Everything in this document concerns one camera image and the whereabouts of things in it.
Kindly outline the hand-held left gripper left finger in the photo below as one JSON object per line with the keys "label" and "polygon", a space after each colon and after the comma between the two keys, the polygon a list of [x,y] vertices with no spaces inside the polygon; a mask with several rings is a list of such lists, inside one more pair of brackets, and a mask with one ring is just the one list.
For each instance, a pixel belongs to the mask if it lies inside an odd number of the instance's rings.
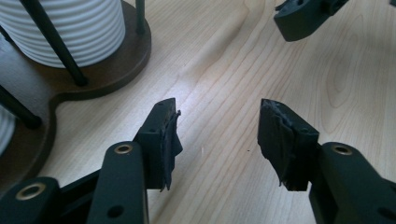
{"label": "hand-held left gripper left finger", "polygon": [[179,116],[174,98],[162,100],[133,140],[106,151],[87,224],[149,224],[147,191],[170,188],[175,158],[182,151]]}

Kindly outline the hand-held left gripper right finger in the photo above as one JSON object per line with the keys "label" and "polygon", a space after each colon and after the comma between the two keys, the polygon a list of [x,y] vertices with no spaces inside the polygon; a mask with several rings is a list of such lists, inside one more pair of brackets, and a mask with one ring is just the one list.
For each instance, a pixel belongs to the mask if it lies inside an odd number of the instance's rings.
{"label": "hand-held left gripper right finger", "polygon": [[258,144],[289,191],[308,191],[318,224],[396,224],[396,183],[354,147],[318,142],[319,132],[286,105],[261,100]]}

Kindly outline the white ribbed paper cup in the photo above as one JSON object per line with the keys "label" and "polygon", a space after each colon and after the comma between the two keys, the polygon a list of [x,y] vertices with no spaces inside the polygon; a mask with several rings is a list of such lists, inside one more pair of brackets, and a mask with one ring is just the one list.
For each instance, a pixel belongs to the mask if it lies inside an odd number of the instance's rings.
{"label": "white ribbed paper cup", "polygon": [[[102,61],[125,37],[121,0],[39,0],[78,66]],[[62,68],[20,0],[0,0],[0,26],[37,63]]]}

